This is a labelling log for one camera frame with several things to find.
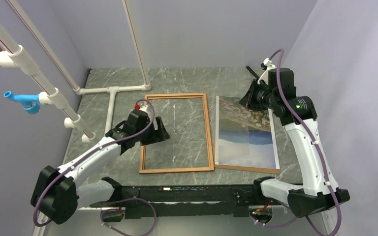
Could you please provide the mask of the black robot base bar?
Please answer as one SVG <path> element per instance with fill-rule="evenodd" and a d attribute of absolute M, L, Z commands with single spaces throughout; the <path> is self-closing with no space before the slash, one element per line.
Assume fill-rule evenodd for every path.
<path fill-rule="evenodd" d="M 265 211 L 274 201 L 259 196 L 254 184 L 120 186 L 109 200 L 91 204 L 94 208 L 120 207 L 125 219 L 149 216 L 248 217 Z"/>

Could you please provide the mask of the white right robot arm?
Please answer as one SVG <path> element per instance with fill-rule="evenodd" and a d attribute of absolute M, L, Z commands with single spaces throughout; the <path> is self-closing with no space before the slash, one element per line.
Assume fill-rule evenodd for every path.
<path fill-rule="evenodd" d="M 270 111 L 280 119 L 292 141 L 303 183 L 295 185 L 274 177 L 254 180 L 252 199 L 257 204 L 277 200 L 287 204 L 299 218 L 335 208 L 350 200 L 348 190 L 339 188 L 320 144 L 317 113 L 308 96 L 297 96 L 294 72 L 268 67 L 255 76 L 240 105 L 252 111 Z"/>

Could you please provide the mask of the landscape photo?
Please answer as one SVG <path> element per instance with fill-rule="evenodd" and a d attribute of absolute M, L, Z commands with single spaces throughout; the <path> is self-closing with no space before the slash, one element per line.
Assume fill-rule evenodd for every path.
<path fill-rule="evenodd" d="M 245 108 L 248 117 L 250 155 L 243 166 L 217 165 L 216 168 L 279 174 L 273 117 L 268 111 L 252 111 Z"/>

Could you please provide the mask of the wooden picture frame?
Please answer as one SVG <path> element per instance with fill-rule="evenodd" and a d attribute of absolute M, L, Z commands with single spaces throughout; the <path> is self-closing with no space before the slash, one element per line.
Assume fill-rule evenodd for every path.
<path fill-rule="evenodd" d="M 206 93 L 174 93 L 174 94 L 146 94 L 144 99 L 164 100 L 164 99 L 201 99 L 203 105 L 203 116 L 205 124 L 206 148 L 208 157 L 207 167 L 186 167 L 186 168 L 163 168 L 145 169 L 146 146 L 140 148 L 139 174 L 168 174 L 168 173 L 189 173 L 189 172 L 211 172 L 215 169 L 214 155 L 212 148 L 212 137 L 209 122 L 209 112 Z"/>

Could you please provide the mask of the clear acrylic sheet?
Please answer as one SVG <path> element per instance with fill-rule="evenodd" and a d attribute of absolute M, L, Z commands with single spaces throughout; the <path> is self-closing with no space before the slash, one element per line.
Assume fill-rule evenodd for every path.
<path fill-rule="evenodd" d="M 237 97 L 216 97 L 215 163 L 243 166 L 250 155 L 247 111 Z"/>

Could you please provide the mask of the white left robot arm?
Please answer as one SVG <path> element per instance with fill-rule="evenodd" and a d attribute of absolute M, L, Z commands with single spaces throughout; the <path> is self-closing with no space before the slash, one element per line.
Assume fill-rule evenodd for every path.
<path fill-rule="evenodd" d="M 76 210 L 98 202 L 114 207 L 123 197 L 122 185 L 110 177 L 84 184 L 95 171 L 133 148 L 170 139 L 161 117 L 143 109 L 133 110 L 127 120 L 118 123 L 90 150 L 57 168 L 47 166 L 37 179 L 31 205 L 33 221 L 38 227 L 40 213 L 56 224 L 66 222 Z"/>

